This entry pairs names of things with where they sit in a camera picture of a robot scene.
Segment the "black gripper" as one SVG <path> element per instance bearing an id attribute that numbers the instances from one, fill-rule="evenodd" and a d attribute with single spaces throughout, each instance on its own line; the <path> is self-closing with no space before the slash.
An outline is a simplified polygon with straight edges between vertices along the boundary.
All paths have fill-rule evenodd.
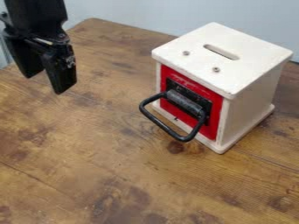
<path id="1" fill-rule="evenodd" d="M 5 42 L 19 70 L 33 78 L 46 69 L 54 92 L 61 95 L 78 83 L 75 53 L 63 30 L 69 20 L 65 0 L 5 0 L 5 5 Z M 27 39 L 51 48 L 42 58 Z"/>

